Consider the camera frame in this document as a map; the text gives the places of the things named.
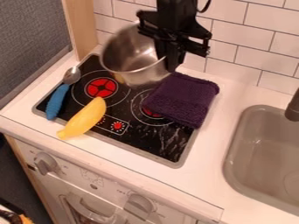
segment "stainless steel bowl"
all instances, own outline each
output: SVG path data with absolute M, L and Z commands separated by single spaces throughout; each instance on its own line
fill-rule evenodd
M 170 73 L 165 57 L 156 56 L 155 42 L 138 33 L 138 24 L 116 33 L 103 47 L 101 64 L 131 88 L 158 82 Z

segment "gray sink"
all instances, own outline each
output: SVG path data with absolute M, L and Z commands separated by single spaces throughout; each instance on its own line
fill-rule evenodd
M 235 191 L 299 216 L 299 122 L 283 113 L 264 105 L 247 108 L 223 172 Z

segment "subway tile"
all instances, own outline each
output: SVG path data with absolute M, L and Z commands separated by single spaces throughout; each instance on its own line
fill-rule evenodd
M 246 25 L 299 35 L 299 11 L 249 4 Z
M 269 72 L 293 75 L 298 64 L 298 59 L 272 52 L 263 52 L 246 47 L 239 47 L 236 63 Z
M 198 23 L 206 28 L 209 32 L 212 29 L 212 20 L 210 18 L 205 17 L 196 17 Z
M 284 8 L 299 11 L 299 1 L 298 0 L 287 0 Z
M 199 8 L 203 8 L 206 1 L 199 1 Z M 242 24 L 246 12 L 247 3 L 232 0 L 213 0 L 210 8 L 199 16 L 205 18 L 215 18 L 228 22 Z
M 242 2 L 248 2 L 248 3 L 256 3 L 256 4 L 266 4 L 266 5 L 273 5 L 282 7 L 284 0 L 240 0 Z
M 156 7 L 156 0 L 135 0 L 137 4 L 144 4 L 151 7 Z
M 212 34 L 213 39 L 216 40 L 267 50 L 274 32 L 239 24 L 214 21 Z
M 121 28 L 132 24 L 129 21 L 121 20 L 119 18 L 106 17 L 98 14 L 95 14 L 94 18 L 96 29 L 105 32 L 115 33 L 119 31 Z
M 186 67 L 199 72 L 204 72 L 205 58 L 192 53 L 187 53 L 184 58 L 184 64 L 182 64 L 181 67 Z
M 111 38 L 113 34 L 104 32 L 104 31 L 96 31 L 97 37 L 98 37 L 98 44 L 99 45 L 105 45 L 106 42 Z
M 122 1 L 114 1 L 114 10 L 115 10 L 115 16 L 117 18 L 123 18 L 130 21 L 136 21 L 138 20 L 138 17 L 136 16 L 136 13 L 139 10 L 143 11 L 152 11 L 153 8 L 150 8 L 148 6 L 143 6 L 140 4 L 135 3 L 126 3 Z
M 299 37 L 277 32 L 271 46 L 271 52 L 299 58 Z
M 112 16 L 111 0 L 94 0 L 94 12 Z
M 207 60 L 206 72 L 208 74 L 218 75 L 225 79 L 239 81 L 254 86 L 257 84 L 261 74 L 261 70 L 246 66 L 239 66 L 217 59 Z
M 299 80 L 276 73 L 263 72 L 259 87 L 293 95 L 299 87 Z
M 230 45 L 227 43 L 211 40 L 210 47 L 211 53 L 209 57 L 233 62 L 234 56 L 237 51 L 236 45 Z

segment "purple towel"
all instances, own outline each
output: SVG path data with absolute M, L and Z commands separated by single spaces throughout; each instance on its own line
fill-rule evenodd
M 143 101 L 143 106 L 174 122 L 199 128 L 219 93 L 217 84 L 173 73 Z

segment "blue spoon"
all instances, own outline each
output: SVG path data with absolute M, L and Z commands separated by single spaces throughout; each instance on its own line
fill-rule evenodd
M 52 94 L 50 101 L 45 108 L 45 115 L 47 120 L 53 120 L 59 113 L 62 102 L 65 99 L 66 93 L 70 86 L 77 82 L 81 77 L 81 72 L 78 67 L 74 66 L 68 69 L 63 77 L 63 83 Z

